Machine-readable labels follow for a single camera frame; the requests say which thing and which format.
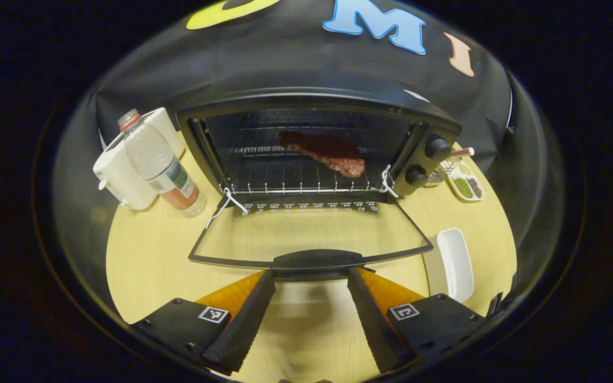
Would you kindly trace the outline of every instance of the table surface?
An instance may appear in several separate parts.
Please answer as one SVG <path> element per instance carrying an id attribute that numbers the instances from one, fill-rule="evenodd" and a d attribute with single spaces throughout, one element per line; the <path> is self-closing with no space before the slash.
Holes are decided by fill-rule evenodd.
<path id="1" fill-rule="evenodd" d="M 463 304 L 485 315 L 491 299 L 510 290 L 516 271 L 516 250 L 508 218 L 496 193 L 471 159 L 463 161 L 481 181 L 486 193 L 483 201 L 464 202 L 443 182 L 437 187 L 419 189 L 400 199 L 399 205 L 435 245 L 438 232 L 460 228 L 469 249 L 475 281 L 474 294 Z M 118 206 L 112 221 L 105 257 L 107 281 L 117 310 L 129 324 L 138 322 L 173 298 L 196 301 L 257 272 L 199 264 L 188 259 L 221 195 L 202 174 L 188 150 L 181 162 L 207 196 L 207 205 L 200 215 L 184 218 L 158 198 L 146 211 Z M 395 232 L 388 230 L 385 240 L 394 242 Z M 396 235 L 404 235 L 403 230 L 399 232 Z M 290 242 L 280 235 L 273 239 L 275 245 L 281 241 Z M 420 295 L 430 295 L 423 255 L 370 267 L 379 276 Z M 345 383 L 377 375 L 379 371 L 347 281 L 341 279 L 276 283 L 276 293 L 245 363 L 231 378 L 250 383 L 283 378 L 295 383 L 321 379 Z"/>

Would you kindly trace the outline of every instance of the steak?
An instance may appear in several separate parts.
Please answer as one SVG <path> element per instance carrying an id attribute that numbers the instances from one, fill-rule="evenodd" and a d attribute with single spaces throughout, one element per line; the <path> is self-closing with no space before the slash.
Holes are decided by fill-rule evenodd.
<path id="1" fill-rule="evenodd" d="M 358 178 L 366 168 L 355 143 L 345 138 L 330 134 L 309 135 L 282 131 L 278 139 L 284 148 L 306 154 L 345 177 Z"/>

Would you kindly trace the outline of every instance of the black knob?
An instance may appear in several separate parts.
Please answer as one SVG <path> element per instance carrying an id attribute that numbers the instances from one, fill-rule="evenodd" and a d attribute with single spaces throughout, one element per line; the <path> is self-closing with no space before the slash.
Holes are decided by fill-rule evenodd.
<path id="1" fill-rule="evenodd" d="M 434 138 L 425 146 L 425 154 L 432 160 L 442 162 L 451 155 L 453 149 L 443 138 Z"/>
<path id="2" fill-rule="evenodd" d="M 413 187 L 421 187 L 429 181 L 427 172 L 419 165 L 413 165 L 406 170 L 406 182 Z"/>

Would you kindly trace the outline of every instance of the toaster oven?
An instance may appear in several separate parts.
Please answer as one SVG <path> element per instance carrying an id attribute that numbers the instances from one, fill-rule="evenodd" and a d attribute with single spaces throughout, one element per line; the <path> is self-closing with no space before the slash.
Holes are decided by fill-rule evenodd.
<path id="1" fill-rule="evenodd" d="M 189 259 L 258 269 L 292 264 L 293 277 L 314 269 L 308 278 L 318 279 L 433 249 L 396 198 L 418 192 L 462 128 L 416 96 L 377 78 L 300 72 L 232 78 L 175 97 L 170 107 L 190 152 L 226 194 Z M 284 148 L 283 131 L 343 138 L 358 148 L 365 170 L 344 177 Z M 225 209 L 231 199 L 250 216 Z M 337 250 L 341 256 L 333 256 Z"/>
<path id="2" fill-rule="evenodd" d="M 204 174 L 239 201 L 294 194 L 357 194 L 389 201 L 415 192 L 462 131 L 448 114 L 403 85 L 344 73 L 266 73 L 180 96 L 177 120 Z M 355 143 L 365 171 L 344 177 L 286 150 L 281 131 Z"/>

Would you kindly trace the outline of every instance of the white string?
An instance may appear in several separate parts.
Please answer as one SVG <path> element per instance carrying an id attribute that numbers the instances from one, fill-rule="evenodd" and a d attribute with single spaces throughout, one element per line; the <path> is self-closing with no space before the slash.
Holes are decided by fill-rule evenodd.
<path id="1" fill-rule="evenodd" d="M 391 187 L 389 187 L 389 185 L 387 185 L 387 176 L 391 177 L 389 175 L 391 167 L 392 167 L 391 165 L 387 165 L 385 170 L 382 170 L 382 187 L 380 188 L 380 193 L 389 192 L 389 194 L 392 194 L 392 196 L 394 196 L 394 198 L 398 198 L 399 195 L 394 193 L 394 190 L 392 190 Z"/>
<path id="2" fill-rule="evenodd" d="M 228 199 L 226 199 L 226 202 L 223 204 L 221 209 L 219 209 L 213 216 L 210 217 L 210 220 L 207 221 L 207 224 L 205 225 L 205 230 L 207 230 L 207 228 L 210 227 L 210 223 L 212 223 L 212 220 L 214 220 L 214 218 L 217 218 L 219 214 L 221 214 L 221 212 L 224 209 L 226 209 L 226 205 L 228 205 L 228 203 L 231 201 L 233 201 L 234 204 L 238 205 L 238 207 L 241 208 L 241 210 L 243 211 L 243 215 L 248 215 L 249 213 L 249 211 L 245 208 L 245 206 L 242 206 L 241 203 L 236 201 L 236 199 L 233 198 L 233 196 L 231 196 L 231 191 L 228 189 L 228 187 L 224 187 L 223 193 L 226 194 Z"/>

